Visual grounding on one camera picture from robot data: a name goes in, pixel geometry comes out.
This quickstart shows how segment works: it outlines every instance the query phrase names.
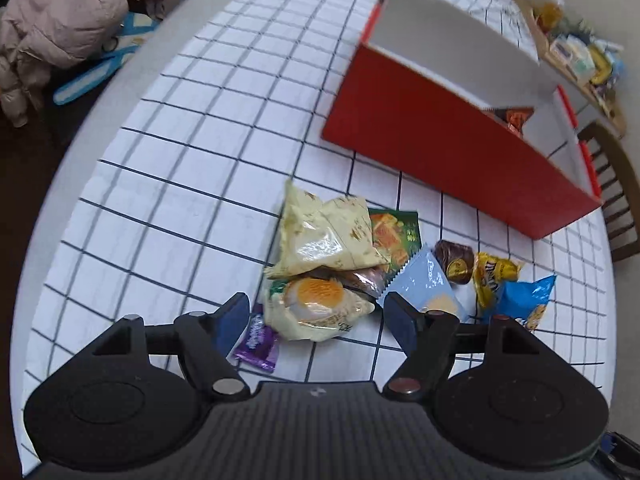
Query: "green snack package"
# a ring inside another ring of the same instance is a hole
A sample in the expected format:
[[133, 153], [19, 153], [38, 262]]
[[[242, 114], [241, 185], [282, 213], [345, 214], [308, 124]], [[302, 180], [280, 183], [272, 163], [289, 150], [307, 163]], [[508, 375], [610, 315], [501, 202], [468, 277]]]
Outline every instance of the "green snack package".
[[369, 208], [369, 217], [373, 246], [390, 260], [382, 266], [386, 272], [385, 283], [388, 283], [422, 247], [418, 213]]

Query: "wall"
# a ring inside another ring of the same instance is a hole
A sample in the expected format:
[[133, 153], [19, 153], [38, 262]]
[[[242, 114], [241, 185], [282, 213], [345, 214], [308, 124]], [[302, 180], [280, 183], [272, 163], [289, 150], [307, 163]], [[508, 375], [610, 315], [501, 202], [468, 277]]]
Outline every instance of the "wall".
[[[565, 0], [609, 40], [625, 46], [627, 74], [618, 98], [628, 123], [623, 146], [640, 174], [640, 0]], [[640, 442], [640, 317], [636, 297], [640, 256], [616, 264], [618, 352], [610, 426]]]

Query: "red and white box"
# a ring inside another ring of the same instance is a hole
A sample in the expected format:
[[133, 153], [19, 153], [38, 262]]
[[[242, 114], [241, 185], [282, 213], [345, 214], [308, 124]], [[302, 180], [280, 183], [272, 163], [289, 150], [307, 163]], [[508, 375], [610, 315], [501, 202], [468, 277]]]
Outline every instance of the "red and white box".
[[[542, 238], [601, 205], [537, 60], [444, 0], [380, 0], [322, 137]], [[490, 112], [533, 107], [522, 138]]]

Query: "blue snack bag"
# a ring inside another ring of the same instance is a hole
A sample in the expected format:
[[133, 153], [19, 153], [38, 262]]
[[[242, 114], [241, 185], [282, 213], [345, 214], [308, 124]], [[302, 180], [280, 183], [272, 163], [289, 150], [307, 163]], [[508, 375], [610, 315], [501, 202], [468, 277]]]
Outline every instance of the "blue snack bag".
[[495, 308], [484, 314], [484, 320], [488, 322], [494, 314], [505, 314], [513, 317], [527, 330], [537, 329], [555, 282], [555, 276], [542, 278], [533, 283], [504, 282]]

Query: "snack package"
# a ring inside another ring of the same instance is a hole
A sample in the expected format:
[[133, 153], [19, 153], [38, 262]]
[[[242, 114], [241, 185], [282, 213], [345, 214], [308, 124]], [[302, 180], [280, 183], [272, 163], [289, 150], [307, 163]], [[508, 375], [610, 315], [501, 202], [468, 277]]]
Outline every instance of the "snack package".
[[517, 136], [522, 138], [522, 127], [533, 115], [531, 107], [494, 108], [496, 117], [507, 123], [507, 127]]
[[426, 246], [409, 260], [378, 298], [383, 309], [390, 292], [397, 292], [420, 312], [443, 310], [458, 316], [460, 321], [468, 319], [438, 261]]
[[449, 283], [465, 285], [471, 280], [474, 270], [474, 250], [468, 245], [440, 240], [433, 248], [433, 256]]
[[278, 334], [265, 325], [261, 303], [256, 303], [244, 339], [233, 351], [242, 361], [273, 373], [278, 359]]
[[516, 282], [518, 280], [520, 267], [507, 258], [478, 253], [473, 279], [478, 303], [483, 310], [495, 305], [498, 289], [502, 282]]
[[285, 339], [324, 341], [348, 332], [374, 306], [337, 280], [276, 280], [267, 291], [264, 322]]
[[383, 267], [386, 281], [389, 282], [422, 247], [418, 213], [370, 208], [369, 217], [373, 246], [389, 259], [389, 263]]
[[320, 266], [364, 269], [388, 263], [374, 247], [367, 203], [360, 197], [322, 202], [289, 180], [280, 226], [280, 260], [268, 278], [288, 278]]
[[327, 267], [318, 267], [304, 275], [321, 280], [334, 278], [342, 283], [344, 288], [363, 292], [374, 300], [380, 297], [386, 285], [386, 272], [383, 266], [357, 270], [333, 270]]
[[493, 314], [513, 317], [527, 330], [535, 330], [542, 319], [556, 282], [555, 276], [542, 278], [533, 283], [505, 282], [500, 289], [500, 298], [484, 319], [488, 322]]

